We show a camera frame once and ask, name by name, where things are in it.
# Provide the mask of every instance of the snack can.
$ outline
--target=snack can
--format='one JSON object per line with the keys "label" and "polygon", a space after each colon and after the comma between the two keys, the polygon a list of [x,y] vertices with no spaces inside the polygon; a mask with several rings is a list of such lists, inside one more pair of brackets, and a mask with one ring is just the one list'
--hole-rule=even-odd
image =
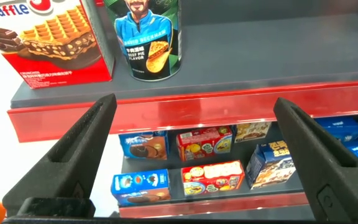
{"label": "snack can", "polygon": [[180,68],[180,0],[104,0],[134,78],[167,79]]}

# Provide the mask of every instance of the pie image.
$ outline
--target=pie image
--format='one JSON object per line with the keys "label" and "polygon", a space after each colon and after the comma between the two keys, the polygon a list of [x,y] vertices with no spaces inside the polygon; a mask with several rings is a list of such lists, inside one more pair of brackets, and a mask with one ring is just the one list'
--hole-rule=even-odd
{"label": "pie image", "polygon": [[149,59],[153,60],[168,49],[167,41],[153,41],[150,45]]}
{"label": "pie image", "polygon": [[165,65],[165,62],[167,61],[167,59],[169,57],[171,50],[172,49],[158,55],[157,57],[155,57],[153,59],[150,59],[150,58],[147,59],[147,61],[146,61],[147,70],[149,70],[152,73],[157,73],[157,72],[161,71]]}

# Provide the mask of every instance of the cookie image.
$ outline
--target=cookie image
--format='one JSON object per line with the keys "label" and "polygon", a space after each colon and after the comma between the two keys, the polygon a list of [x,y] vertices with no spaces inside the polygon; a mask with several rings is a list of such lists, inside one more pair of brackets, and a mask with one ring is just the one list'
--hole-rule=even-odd
{"label": "cookie image", "polygon": [[131,202],[131,203],[158,202],[159,200],[160,200],[160,197],[156,196],[156,195],[145,195],[145,196],[140,196],[140,197],[128,198],[128,202]]}
{"label": "cookie image", "polygon": [[146,158],[149,155],[149,151],[145,146],[131,146],[129,151],[136,157]]}
{"label": "cookie image", "polygon": [[152,146],[145,146],[147,151],[147,158],[156,158],[158,156],[158,150]]}

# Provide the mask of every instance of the chocolate piece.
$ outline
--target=chocolate piece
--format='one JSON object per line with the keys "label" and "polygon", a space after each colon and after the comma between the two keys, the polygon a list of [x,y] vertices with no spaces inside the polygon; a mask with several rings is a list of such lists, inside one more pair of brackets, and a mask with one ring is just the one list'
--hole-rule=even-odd
{"label": "chocolate piece", "polygon": [[129,150],[132,153],[132,155],[136,157],[144,158],[149,155],[149,151],[145,146],[131,146]]}
{"label": "chocolate piece", "polygon": [[0,28],[0,37],[5,39],[13,39],[17,37],[17,34],[13,30]]}
{"label": "chocolate piece", "polygon": [[9,45],[9,44],[3,44],[3,43],[0,43],[0,50],[3,50],[5,52],[15,52],[15,51],[20,51],[24,48],[24,45],[23,44],[19,44],[17,46],[12,46],[12,45]]}
{"label": "chocolate piece", "polygon": [[16,37],[13,39],[5,39],[5,38],[0,38],[0,43],[3,44],[9,44],[9,45],[13,45],[13,46],[17,46],[21,43],[22,41],[20,40],[20,38]]}
{"label": "chocolate piece", "polygon": [[76,59],[73,60],[62,60],[60,58],[50,58],[44,55],[35,55],[29,52],[29,49],[27,47],[24,47],[23,50],[20,50],[17,54],[20,57],[29,60],[42,60],[51,62],[52,64],[64,70],[77,70],[89,67],[92,64],[98,62],[102,57],[97,47],[93,47],[86,53],[80,54]]}

